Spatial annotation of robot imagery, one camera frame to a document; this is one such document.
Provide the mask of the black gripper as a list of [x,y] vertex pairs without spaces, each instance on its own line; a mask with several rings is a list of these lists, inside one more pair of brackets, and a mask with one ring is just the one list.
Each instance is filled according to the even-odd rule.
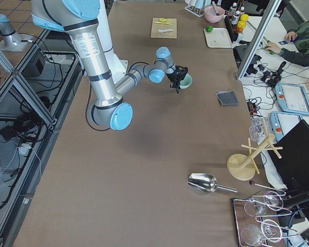
[[179,94],[180,81],[183,80],[188,72],[188,68],[180,65],[174,65],[166,71],[166,75],[170,80],[170,88],[175,89]]

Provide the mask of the person's right hand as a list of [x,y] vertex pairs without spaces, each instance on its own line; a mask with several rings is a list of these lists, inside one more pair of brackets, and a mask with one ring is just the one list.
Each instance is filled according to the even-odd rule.
[[294,42],[298,38],[298,34],[295,31],[289,31],[285,37],[284,40],[287,42]]

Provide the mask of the person's left hand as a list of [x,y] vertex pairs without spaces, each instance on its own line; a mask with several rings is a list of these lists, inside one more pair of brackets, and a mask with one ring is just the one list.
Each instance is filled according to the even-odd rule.
[[279,54],[281,52],[281,48],[274,42],[268,42],[265,46],[265,49],[272,51],[275,54]]

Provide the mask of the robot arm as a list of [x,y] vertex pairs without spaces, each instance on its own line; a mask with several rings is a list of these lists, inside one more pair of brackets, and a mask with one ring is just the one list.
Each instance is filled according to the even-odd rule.
[[156,51],[153,65],[136,63],[121,79],[114,80],[108,64],[110,49],[102,43],[111,40],[103,1],[32,1],[33,23],[41,28],[67,33],[79,55],[96,95],[85,114],[92,122],[113,130],[123,130],[133,117],[132,106],[123,96],[144,78],[160,83],[164,77],[178,90],[187,67],[175,64],[167,47]]

